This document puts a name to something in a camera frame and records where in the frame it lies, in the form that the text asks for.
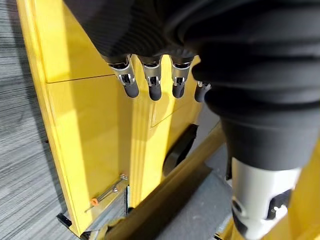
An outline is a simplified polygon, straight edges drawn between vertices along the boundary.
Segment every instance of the yellow wooden cabinet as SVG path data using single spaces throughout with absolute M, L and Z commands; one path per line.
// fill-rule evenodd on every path
M 17 0 L 29 65 L 72 225 L 80 236 L 116 198 L 88 210 L 121 173 L 129 176 L 130 205 L 161 181 L 168 149 L 201 105 L 191 74 L 181 99 L 172 96 L 171 62 L 162 58 L 162 97 L 149 98 L 142 66 L 132 56 L 140 90 L 126 96 L 62 0 Z

